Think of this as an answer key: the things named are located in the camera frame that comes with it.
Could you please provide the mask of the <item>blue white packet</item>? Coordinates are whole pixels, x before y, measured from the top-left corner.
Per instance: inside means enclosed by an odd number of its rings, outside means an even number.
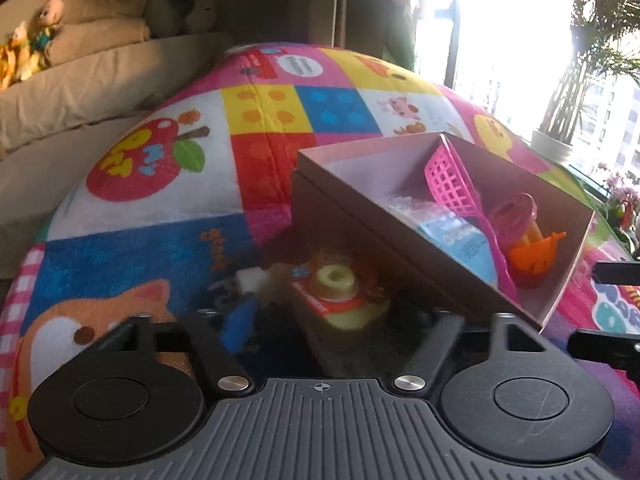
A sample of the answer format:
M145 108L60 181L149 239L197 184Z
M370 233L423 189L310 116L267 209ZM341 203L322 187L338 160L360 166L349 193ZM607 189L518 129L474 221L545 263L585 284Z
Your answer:
M438 249L487 285L498 287L498 273L485 234L452 212L441 212L418 225Z

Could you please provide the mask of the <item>orange plastic toy cup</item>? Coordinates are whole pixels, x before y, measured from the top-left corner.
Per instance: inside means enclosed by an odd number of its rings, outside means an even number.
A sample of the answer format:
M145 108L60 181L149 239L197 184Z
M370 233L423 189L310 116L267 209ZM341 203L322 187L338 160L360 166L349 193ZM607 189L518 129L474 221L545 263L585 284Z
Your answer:
M564 237L565 232L552 233L506 253L510 277L518 288L536 288L542 284L555 262L559 241Z

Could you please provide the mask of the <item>pink toy net basket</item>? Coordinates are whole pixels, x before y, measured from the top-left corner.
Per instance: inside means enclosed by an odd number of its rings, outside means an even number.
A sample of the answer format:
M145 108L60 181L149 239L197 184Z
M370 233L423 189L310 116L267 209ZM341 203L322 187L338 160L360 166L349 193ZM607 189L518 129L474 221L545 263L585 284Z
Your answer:
M439 144L424 167L424 177L434 201L445 206L457 216L472 218L487 238L491 258L497 272L498 289L514 304L518 303L518 291L506 265L506 257L498 245L497 235L491 226L477 192L460 155L442 133Z

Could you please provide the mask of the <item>pink round toy clock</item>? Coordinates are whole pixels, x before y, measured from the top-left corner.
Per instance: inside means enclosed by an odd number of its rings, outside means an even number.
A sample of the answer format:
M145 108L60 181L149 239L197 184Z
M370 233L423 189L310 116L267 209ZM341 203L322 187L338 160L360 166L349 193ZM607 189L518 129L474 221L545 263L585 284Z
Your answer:
M527 193L513 195L489 214L501 249L511 250L542 240L537 224L537 204Z

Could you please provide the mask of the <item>colourful patchwork play mat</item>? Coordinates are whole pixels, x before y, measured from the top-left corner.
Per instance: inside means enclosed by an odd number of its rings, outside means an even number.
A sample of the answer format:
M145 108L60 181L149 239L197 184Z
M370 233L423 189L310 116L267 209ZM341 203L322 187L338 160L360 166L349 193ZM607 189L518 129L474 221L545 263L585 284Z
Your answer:
M317 333L290 271L297 155L447 133L593 211L542 330L390 296L362 333ZM639 286L601 299L596 262L634 262L571 174L448 89L370 56L304 44L231 50L105 150L55 209L1 315L6 479L634 479L639 374L573 358L613 310L639 333ZM177 324L214 309L252 393L204 393ZM388 388L435 313L465 320L428 396Z

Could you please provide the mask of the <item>pink cardboard box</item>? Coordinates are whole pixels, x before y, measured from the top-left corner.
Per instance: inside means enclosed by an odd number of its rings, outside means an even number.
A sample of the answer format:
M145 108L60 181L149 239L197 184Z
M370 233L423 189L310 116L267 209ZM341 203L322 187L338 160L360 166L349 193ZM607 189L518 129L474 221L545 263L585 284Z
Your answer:
M442 142L461 156L483 206L494 208L517 192L533 196L541 231L561 233L549 275L511 300L484 283L390 212L393 196L426 200L424 167ZM292 216L314 248L344 250L400 289L425 301L487 321L508 312L542 330L560 303L584 247L591 208L560 188L468 141L422 133L306 148L292 175Z

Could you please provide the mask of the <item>beige sofa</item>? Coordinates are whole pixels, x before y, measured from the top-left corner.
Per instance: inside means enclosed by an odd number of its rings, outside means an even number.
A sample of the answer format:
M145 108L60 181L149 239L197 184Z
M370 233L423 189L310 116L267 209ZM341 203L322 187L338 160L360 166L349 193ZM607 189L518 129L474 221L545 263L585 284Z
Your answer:
M2 278L14 278L43 223L103 151L231 45L224 32L128 44L2 92Z

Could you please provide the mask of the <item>potted palm plant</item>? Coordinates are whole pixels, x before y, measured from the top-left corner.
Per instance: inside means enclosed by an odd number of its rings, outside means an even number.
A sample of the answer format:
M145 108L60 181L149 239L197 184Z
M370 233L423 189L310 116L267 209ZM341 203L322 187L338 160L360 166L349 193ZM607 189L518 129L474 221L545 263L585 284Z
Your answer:
M572 56L533 132L535 152L557 164L570 160L593 81L606 76L639 80L639 55L625 44L638 31L639 0L572 0Z

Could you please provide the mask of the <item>grey plush toys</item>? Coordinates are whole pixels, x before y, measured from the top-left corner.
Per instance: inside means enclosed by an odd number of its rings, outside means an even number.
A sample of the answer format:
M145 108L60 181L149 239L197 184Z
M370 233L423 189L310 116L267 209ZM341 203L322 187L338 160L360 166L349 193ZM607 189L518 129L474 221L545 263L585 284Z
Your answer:
M217 0L146 0L144 8L153 38L205 34L217 18Z

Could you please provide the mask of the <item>beige pillow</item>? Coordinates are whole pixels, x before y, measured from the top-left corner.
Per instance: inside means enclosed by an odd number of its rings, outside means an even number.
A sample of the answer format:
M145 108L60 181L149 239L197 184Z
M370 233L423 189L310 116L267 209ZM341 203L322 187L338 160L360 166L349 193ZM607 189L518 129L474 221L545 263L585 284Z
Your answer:
M144 18L104 18L80 24L65 24L44 48L51 66L76 58L111 50L128 44L140 44L151 37Z

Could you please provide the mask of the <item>yellow plush doll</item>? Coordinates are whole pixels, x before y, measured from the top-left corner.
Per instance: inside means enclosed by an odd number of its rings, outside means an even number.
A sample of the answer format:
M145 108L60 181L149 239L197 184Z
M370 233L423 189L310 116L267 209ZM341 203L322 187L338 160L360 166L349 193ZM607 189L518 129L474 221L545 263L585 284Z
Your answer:
M22 21L1 46L1 90L49 66L46 49L62 26L64 2L47 0L29 23Z

